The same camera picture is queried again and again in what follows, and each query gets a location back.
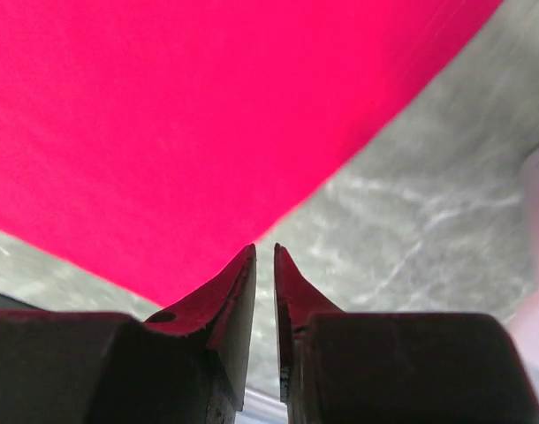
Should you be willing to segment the red t shirt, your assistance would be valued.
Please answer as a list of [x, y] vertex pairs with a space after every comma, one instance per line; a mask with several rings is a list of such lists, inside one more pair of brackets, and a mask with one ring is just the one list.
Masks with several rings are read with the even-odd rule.
[[0, 230], [166, 306], [353, 157], [495, 1], [0, 1]]

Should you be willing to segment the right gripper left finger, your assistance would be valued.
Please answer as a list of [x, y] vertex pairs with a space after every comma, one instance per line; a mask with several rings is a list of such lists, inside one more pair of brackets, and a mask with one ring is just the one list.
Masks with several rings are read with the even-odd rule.
[[235, 410], [243, 408], [256, 288], [256, 250], [243, 247], [211, 280], [151, 315], [146, 325], [201, 343]]

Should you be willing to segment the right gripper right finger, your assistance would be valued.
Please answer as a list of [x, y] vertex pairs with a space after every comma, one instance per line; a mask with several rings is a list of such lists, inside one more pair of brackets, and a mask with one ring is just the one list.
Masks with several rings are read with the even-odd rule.
[[300, 273], [288, 250], [278, 243], [273, 261], [280, 400], [286, 403], [292, 385], [294, 340], [301, 336], [313, 314], [343, 310]]

